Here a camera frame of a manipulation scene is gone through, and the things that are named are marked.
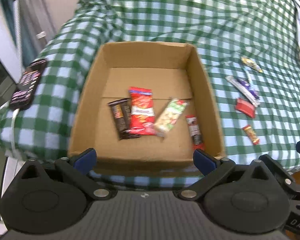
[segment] checkered fabric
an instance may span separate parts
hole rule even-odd
[[[65,156],[82,86],[101,44],[109,41],[188,42],[198,48],[210,76],[223,127],[226,153],[248,164],[269,154],[287,170],[300,168],[300,59],[293,0],[80,0],[40,57],[49,60],[33,105],[15,121],[15,142],[24,158]],[[235,111],[240,93],[227,75],[245,78],[240,57],[252,58],[263,73],[249,70],[261,105],[252,120]],[[11,148],[12,111],[0,110],[0,147]],[[250,124],[260,144],[242,127]],[[144,187],[181,187],[199,177],[101,176],[104,182]]]

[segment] open cardboard box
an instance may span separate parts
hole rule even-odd
[[[129,97],[130,86],[152,89],[156,118],[170,98],[189,101],[165,139],[119,140],[108,102]],[[185,116],[197,117],[206,152],[221,158],[225,148],[209,77],[196,48],[184,43],[115,42],[100,47],[87,77],[71,131],[68,156],[97,151],[98,171],[140,175],[193,165]]]

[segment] box flap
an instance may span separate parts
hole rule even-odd
[[[111,68],[103,98],[129,97],[129,87],[151,89],[154,99],[190,99],[192,92],[184,69]]]
[[[109,67],[184,69],[191,45],[169,42],[110,42],[105,45]]]

